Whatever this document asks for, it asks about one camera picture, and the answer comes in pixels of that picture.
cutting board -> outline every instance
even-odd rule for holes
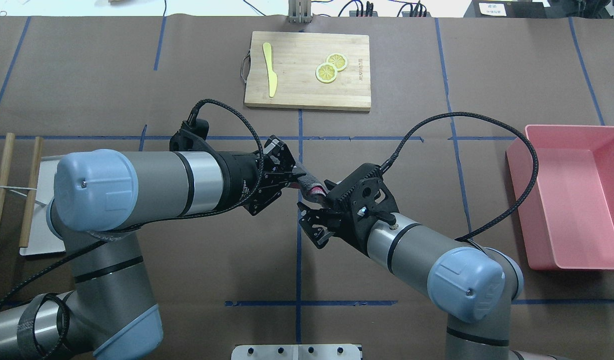
[[[273,71],[278,75],[274,97],[269,97],[263,43],[272,46]],[[247,107],[371,110],[368,35],[254,31],[250,52]],[[325,84],[316,79],[316,68],[332,53],[345,55],[348,66]]]

